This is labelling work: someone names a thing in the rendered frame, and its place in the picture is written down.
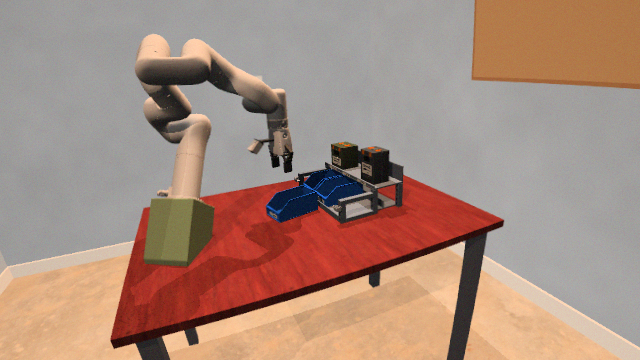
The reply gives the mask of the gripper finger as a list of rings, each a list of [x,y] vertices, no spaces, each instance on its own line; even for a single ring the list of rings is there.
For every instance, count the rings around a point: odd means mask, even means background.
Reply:
[[[288,172],[292,172],[292,158],[293,158],[293,151],[292,149],[289,147],[288,144],[285,144],[285,149],[287,151],[286,154],[284,154],[283,157],[283,165],[284,165],[284,173],[288,173]],[[285,157],[287,156],[287,158]]]
[[[269,149],[269,152],[270,152],[270,149]],[[272,168],[279,167],[280,166],[279,156],[276,154],[273,154],[272,152],[270,152],[270,154],[271,154]]]

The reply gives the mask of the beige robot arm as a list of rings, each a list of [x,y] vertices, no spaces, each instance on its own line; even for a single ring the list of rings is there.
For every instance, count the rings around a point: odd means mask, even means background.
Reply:
[[[234,67],[201,40],[187,41],[180,57],[170,57],[170,48],[164,38],[149,35],[138,47],[135,73],[150,96],[143,106],[147,121],[168,142],[179,144],[172,186],[167,191],[158,191],[157,196],[194,198],[204,202],[200,200],[200,191],[211,123],[202,114],[191,114],[187,98],[177,86],[169,85],[196,85],[207,80],[220,90],[242,96],[242,105],[248,112],[266,114],[268,128],[288,126],[286,93],[274,89],[275,93],[261,80]]]

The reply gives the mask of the white shelf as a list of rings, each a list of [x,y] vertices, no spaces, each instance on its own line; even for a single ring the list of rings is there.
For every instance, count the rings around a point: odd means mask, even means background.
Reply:
[[[363,184],[363,194],[339,199],[338,205],[327,207],[317,199],[318,206],[321,207],[328,214],[330,214],[337,221],[339,221],[341,224],[377,214],[378,210],[381,210],[381,209],[385,209],[392,206],[397,206],[397,207],[402,206],[402,196],[403,196],[403,166],[402,165],[389,161],[389,181],[375,184],[375,185],[361,179],[361,151],[360,150],[358,150],[358,165],[359,165],[358,167],[342,170],[332,165],[332,163],[325,162],[325,168],[298,173],[298,176],[294,177],[294,181],[299,182],[299,186],[301,186],[304,183],[305,176],[310,176],[312,173],[330,170],[332,168],[335,171]],[[378,189],[392,186],[392,185],[396,185],[395,201],[378,193]]]

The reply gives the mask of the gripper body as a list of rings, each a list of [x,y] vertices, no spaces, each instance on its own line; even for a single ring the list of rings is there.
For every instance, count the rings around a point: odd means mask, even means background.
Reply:
[[[273,154],[283,156],[287,153],[285,144],[288,144],[292,149],[291,135],[288,126],[283,128],[268,128],[269,138],[274,139],[273,142],[269,142],[270,152]],[[293,149],[292,149],[293,151]]]

